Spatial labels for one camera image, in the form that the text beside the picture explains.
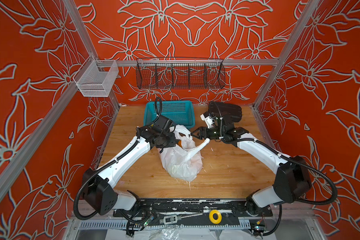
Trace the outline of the white plastic bag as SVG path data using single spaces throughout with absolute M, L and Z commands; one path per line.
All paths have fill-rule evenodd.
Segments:
M 158 149 L 162 166 L 171 177 L 191 182 L 203 168 L 201 150 L 207 146 L 210 139 L 196 146 L 191 132 L 185 126 L 176 125 L 171 127 L 170 131 L 181 144 Z

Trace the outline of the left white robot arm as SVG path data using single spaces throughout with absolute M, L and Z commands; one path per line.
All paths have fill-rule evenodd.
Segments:
M 137 127 L 131 142 L 105 165 L 84 173 L 82 186 L 74 199 L 73 212 L 77 219 L 85 221 L 111 210 L 130 211 L 136 207 L 138 197 L 135 194 L 116 191 L 114 187 L 124 173 L 152 148 L 163 151 L 175 147 L 178 142 L 174 131 L 170 130 L 173 121 L 162 115 L 162 99 L 157 97 L 154 106 L 157 116 L 153 122 Z

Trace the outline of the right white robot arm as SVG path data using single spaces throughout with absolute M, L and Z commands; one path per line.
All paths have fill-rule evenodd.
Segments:
M 337 200 L 338 190 L 334 182 L 323 172 L 309 166 L 300 156 L 291 157 L 270 147 L 257 139 L 248 130 L 236 127 L 242 119 L 242 109 L 238 105 L 210 102 L 208 110 L 201 115 L 206 126 L 199 127 L 191 135 L 199 140 L 216 140 L 243 150 L 274 174 L 272 186 L 250 194 L 246 199 L 249 214 L 255 215 L 258 210 L 269 205 L 300 202 L 310 205 L 329 205 Z M 315 173 L 330 187 L 330 197 L 321 201 L 302 198 L 312 188 L 310 174 Z

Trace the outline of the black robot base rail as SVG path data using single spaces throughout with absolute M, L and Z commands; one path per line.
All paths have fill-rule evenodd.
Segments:
M 177 215 L 180 219 L 170 226 L 180 228 L 208 229 L 251 229 L 259 221 L 265 226 L 265 219 L 272 218 L 271 207 L 265 207 L 256 216 L 251 216 L 245 210 L 246 201 L 240 199 L 141 199 L 139 208 L 143 211 L 134 217 L 140 221 L 149 217 L 145 223 L 133 224 L 130 230 L 158 230 L 165 228 L 164 217 Z M 214 225 L 209 220 L 209 213 L 218 210 L 222 214 L 222 222 Z

